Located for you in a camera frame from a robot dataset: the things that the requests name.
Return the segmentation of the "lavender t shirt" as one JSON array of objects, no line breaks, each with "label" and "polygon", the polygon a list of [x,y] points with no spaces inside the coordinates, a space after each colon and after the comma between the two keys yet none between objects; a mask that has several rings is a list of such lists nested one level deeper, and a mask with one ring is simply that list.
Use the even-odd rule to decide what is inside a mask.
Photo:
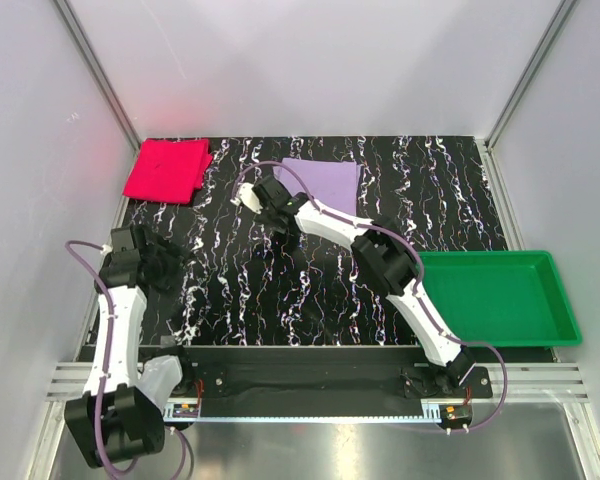
[{"label": "lavender t shirt", "polygon": [[327,162],[284,158],[320,202],[346,214],[357,213],[357,189],[362,167],[355,162]]}]

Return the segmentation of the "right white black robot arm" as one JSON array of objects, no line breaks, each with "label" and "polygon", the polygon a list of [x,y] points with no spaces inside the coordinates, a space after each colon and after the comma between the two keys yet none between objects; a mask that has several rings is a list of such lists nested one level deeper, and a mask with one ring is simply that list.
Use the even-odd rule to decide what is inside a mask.
[{"label": "right white black robot arm", "polygon": [[422,259],[388,220],[351,216],[306,192],[293,195],[273,176],[241,185],[237,198],[278,230],[314,235],[349,250],[359,278],[386,298],[416,334],[436,369],[437,390],[452,397],[468,387],[474,357],[429,298],[423,286]]}]

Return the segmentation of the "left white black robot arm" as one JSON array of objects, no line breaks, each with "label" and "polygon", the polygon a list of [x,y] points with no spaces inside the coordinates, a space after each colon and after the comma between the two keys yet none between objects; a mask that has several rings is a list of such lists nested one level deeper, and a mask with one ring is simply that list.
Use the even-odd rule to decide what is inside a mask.
[{"label": "left white black robot arm", "polygon": [[99,250],[101,268],[88,271],[99,305],[95,353],[81,396],[65,404],[64,420],[87,465],[120,479],[139,458],[162,451],[169,399],[197,385],[181,346],[139,359],[149,294],[171,290],[188,255],[145,225],[112,230]]}]

